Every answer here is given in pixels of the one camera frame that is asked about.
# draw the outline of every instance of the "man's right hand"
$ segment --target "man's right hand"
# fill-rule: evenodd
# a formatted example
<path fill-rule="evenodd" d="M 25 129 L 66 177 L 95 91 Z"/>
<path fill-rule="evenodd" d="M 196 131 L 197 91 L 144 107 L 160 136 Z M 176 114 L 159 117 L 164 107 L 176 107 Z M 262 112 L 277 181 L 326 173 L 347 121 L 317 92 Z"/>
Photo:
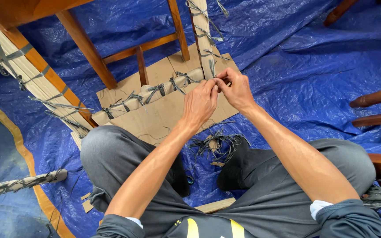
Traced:
<path fill-rule="evenodd" d="M 247 108 L 256 106 L 251 90 L 249 89 L 248 77 L 236 72 L 232 68 L 226 68 L 216 75 L 215 83 L 219 86 L 219 93 L 223 91 L 230 105 L 243 113 Z"/>

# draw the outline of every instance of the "man's left hand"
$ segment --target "man's left hand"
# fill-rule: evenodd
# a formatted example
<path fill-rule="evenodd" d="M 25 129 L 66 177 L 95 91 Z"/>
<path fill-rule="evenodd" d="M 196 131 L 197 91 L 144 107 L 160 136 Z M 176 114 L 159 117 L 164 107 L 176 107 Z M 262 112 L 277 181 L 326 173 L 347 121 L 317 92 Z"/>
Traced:
<path fill-rule="evenodd" d="M 182 119 L 195 132 L 208 121 L 217 108 L 218 89 L 214 80 L 203 80 L 185 95 Z"/>

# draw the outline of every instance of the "sleeve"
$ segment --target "sleeve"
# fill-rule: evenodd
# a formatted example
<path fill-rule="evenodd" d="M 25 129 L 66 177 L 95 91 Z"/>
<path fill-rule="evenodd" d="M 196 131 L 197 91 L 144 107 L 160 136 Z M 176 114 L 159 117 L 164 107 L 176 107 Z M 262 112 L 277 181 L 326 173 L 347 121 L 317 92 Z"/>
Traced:
<path fill-rule="evenodd" d="M 381 238 L 381 220 L 359 199 L 348 199 L 322 208 L 315 220 L 321 226 L 320 237 Z"/>
<path fill-rule="evenodd" d="M 135 222 L 122 216 L 109 214 L 92 238 L 143 238 L 144 230 Z"/>

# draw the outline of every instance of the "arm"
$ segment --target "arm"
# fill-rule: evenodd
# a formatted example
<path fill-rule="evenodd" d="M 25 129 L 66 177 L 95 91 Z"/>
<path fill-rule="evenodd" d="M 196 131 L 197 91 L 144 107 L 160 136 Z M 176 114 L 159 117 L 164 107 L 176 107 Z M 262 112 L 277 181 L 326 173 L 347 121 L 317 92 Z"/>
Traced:
<path fill-rule="evenodd" d="M 204 80 L 185 95 L 183 117 L 126 179 L 105 215 L 140 218 L 160 189 L 182 147 L 213 114 L 217 107 L 217 88 L 214 80 Z"/>
<path fill-rule="evenodd" d="M 345 176 L 324 155 L 278 123 L 252 97 L 248 77 L 227 68 L 214 79 L 229 103 L 246 116 L 312 201 L 359 199 Z"/>

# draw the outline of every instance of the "gray pants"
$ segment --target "gray pants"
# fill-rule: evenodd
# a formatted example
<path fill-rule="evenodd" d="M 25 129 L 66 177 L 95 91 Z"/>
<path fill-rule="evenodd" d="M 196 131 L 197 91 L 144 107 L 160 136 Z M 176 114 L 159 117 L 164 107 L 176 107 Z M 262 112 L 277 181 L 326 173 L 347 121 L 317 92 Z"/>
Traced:
<path fill-rule="evenodd" d="M 359 195 L 371 186 L 375 169 L 365 150 L 352 142 L 309 142 L 349 180 Z M 114 194 L 155 146 L 116 126 L 94 128 L 83 140 L 80 157 L 94 186 L 91 204 L 105 212 Z M 320 227 L 310 214 L 310 198 L 288 174 L 272 150 L 250 149 L 243 181 L 250 189 L 214 216 L 233 219 L 257 237 L 314 237 Z M 188 206 L 167 180 L 140 218 L 146 237 L 161 237 L 179 218 L 204 215 Z"/>

